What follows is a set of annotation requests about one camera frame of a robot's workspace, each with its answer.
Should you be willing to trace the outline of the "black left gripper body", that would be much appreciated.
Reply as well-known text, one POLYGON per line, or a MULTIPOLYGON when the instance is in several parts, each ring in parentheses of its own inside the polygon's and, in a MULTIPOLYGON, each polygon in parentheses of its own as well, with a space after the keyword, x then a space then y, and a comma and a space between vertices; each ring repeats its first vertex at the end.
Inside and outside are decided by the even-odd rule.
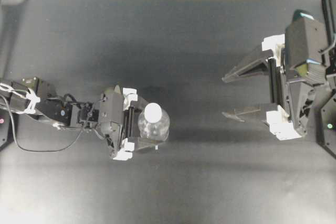
POLYGON ((109 87, 101 94, 98 128, 107 142, 110 158, 132 158, 134 144, 123 138, 124 96, 119 85, 109 87))

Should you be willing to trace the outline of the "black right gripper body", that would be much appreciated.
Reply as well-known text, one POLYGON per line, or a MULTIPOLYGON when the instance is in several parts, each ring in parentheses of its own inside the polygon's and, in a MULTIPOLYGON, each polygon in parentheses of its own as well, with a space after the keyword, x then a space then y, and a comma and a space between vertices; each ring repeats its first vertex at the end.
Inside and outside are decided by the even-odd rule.
POLYGON ((275 46, 268 59, 271 104, 267 124, 276 137, 305 137, 315 89, 293 71, 285 71, 284 44, 275 46))

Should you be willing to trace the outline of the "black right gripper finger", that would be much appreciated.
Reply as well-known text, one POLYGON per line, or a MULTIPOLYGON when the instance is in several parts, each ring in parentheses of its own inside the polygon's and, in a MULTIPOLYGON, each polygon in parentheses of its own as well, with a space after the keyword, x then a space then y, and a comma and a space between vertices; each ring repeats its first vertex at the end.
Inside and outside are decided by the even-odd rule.
POLYGON ((238 122, 261 122, 281 141, 301 138, 294 128, 290 115, 278 104, 257 104, 223 111, 222 114, 238 122))
POLYGON ((263 39, 253 51, 248 53, 229 73, 222 77, 225 83, 250 78, 257 75, 268 75, 269 61, 274 60, 280 67, 281 51, 285 47, 285 35, 273 35, 263 39))

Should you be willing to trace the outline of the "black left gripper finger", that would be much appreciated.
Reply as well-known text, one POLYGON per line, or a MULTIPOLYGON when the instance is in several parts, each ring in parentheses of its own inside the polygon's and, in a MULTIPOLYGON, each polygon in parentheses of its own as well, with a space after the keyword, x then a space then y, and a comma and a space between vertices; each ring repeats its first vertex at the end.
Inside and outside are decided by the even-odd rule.
POLYGON ((153 140, 142 137, 128 137, 117 144, 117 148, 112 151, 112 159, 115 161, 127 161, 133 157, 135 151, 147 148, 158 149, 158 146, 165 143, 163 140, 153 140))
POLYGON ((137 89, 122 88, 122 95, 124 97, 123 110, 128 110, 130 107, 144 110, 144 108, 149 104, 147 100, 137 94, 137 89))

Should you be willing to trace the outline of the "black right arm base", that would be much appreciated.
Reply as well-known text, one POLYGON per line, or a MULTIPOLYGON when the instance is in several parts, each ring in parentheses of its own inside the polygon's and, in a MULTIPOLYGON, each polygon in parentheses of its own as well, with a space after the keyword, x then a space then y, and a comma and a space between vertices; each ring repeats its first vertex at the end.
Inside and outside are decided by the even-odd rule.
POLYGON ((335 159, 335 90, 318 109, 317 144, 335 159))

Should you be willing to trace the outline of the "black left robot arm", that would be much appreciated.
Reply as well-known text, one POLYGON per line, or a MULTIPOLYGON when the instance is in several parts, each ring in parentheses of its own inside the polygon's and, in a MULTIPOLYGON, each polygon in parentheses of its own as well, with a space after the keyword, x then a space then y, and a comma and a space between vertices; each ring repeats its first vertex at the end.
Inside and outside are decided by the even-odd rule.
POLYGON ((96 102, 82 102, 37 77, 20 82, 1 79, 1 147, 11 135, 18 148, 14 115, 23 114, 58 130, 95 132, 106 141, 111 160, 127 161, 133 152, 158 148, 169 136, 170 117, 157 103, 149 103, 136 89, 106 88, 96 102))

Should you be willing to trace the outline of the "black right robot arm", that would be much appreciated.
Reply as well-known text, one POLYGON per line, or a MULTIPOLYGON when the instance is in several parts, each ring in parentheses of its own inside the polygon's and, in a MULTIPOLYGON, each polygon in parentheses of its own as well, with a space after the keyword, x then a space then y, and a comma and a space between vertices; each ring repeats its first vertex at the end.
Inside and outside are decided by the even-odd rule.
POLYGON ((267 75, 270 102, 224 111, 223 116, 238 122, 261 121, 281 141, 306 136, 318 87, 329 84, 327 56, 334 46, 323 23, 297 10, 283 34, 264 38, 222 78, 229 83, 267 75))

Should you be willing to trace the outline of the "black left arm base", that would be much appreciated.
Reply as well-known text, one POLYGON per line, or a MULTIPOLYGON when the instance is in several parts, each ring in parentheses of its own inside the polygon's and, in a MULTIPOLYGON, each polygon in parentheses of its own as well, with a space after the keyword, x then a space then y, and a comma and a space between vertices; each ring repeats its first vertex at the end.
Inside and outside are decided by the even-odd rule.
POLYGON ((1 110, 1 131, 0 131, 1 151, 14 143, 12 122, 8 111, 1 110))

